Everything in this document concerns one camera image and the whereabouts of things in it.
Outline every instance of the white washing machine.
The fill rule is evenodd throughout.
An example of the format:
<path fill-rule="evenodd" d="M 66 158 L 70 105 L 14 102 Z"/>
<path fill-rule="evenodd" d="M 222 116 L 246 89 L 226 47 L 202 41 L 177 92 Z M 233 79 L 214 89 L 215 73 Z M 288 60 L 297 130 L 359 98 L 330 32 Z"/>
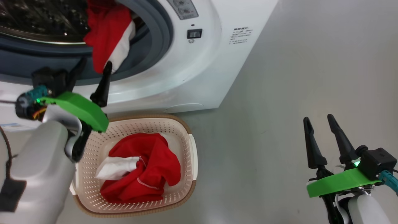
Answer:
<path fill-rule="evenodd" d="M 128 58 L 113 74 L 104 111 L 175 113 L 219 107 L 277 0 L 118 2 L 136 13 L 142 25 Z M 3 7 L 10 21 L 0 24 L 0 124 L 36 127 L 39 122 L 19 119 L 10 102 L 32 88 L 33 71 L 44 66 L 71 69 L 81 57 L 90 57 L 90 48 L 81 43 L 79 32 L 68 39 L 13 28 L 16 8 Z M 89 98 L 99 79 L 89 62 L 74 92 Z"/>

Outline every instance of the power switch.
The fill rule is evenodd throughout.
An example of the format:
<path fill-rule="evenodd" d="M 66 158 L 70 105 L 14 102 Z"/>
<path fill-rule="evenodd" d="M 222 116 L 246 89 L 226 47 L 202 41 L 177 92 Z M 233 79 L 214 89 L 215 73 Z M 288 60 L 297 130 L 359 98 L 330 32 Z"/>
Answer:
<path fill-rule="evenodd" d="M 202 29 L 190 29 L 188 30 L 188 39 L 196 39 L 202 37 Z"/>

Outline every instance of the white cloth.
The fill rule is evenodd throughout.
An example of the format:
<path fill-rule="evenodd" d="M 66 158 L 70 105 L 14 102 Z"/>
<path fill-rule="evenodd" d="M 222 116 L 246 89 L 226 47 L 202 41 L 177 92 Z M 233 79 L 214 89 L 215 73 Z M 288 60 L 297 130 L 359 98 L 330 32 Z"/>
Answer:
<path fill-rule="evenodd" d="M 126 173 L 137 169 L 139 160 L 139 156 L 127 158 L 108 156 L 98 167 L 96 178 L 109 181 L 120 180 Z"/>
<path fill-rule="evenodd" d="M 127 29 L 124 31 L 122 37 L 113 49 L 108 61 L 112 62 L 112 74 L 119 69 L 120 65 L 124 62 L 130 51 L 130 40 L 135 36 L 135 23 L 131 21 Z"/>

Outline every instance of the label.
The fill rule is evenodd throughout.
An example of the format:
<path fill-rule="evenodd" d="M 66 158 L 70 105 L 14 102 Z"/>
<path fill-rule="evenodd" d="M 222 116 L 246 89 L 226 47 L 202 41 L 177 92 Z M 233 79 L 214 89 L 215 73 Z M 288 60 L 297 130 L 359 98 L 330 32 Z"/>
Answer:
<path fill-rule="evenodd" d="M 27 130 L 32 130 L 35 128 L 32 127 L 28 127 L 22 124 L 17 124 L 17 123 L 11 123 L 11 124 L 0 124 L 0 126 L 2 127 L 2 129 L 4 131 L 8 131 L 8 132 L 21 132 L 21 131 L 27 131 Z"/>
<path fill-rule="evenodd" d="M 249 27 L 234 28 L 229 44 L 246 43 L 252 35 L 253 30 Z"/>

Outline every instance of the green mount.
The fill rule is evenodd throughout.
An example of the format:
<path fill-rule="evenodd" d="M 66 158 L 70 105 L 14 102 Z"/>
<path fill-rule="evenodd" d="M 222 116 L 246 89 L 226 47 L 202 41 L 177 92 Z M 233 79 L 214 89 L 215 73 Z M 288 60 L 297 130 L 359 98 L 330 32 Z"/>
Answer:
<path fill-rule="evenodd" d="M 66 91 L 57 98 L 42 97 L 40 100 L 46 104 L 57 104 L 90 125 L 94 131 L 106 132 L 108 128 L 109 120 L 101 108 L 79 94 Z"/>
<path fill-rule="evenodd" d="M 310 198 L 313 198 L 355 187 L 372 185 L 377 182 L 380 181 L 371 181 L 363 175 L 358 168 L 354 168 L 317 180 L 307 185 L 307 191 Z"/>

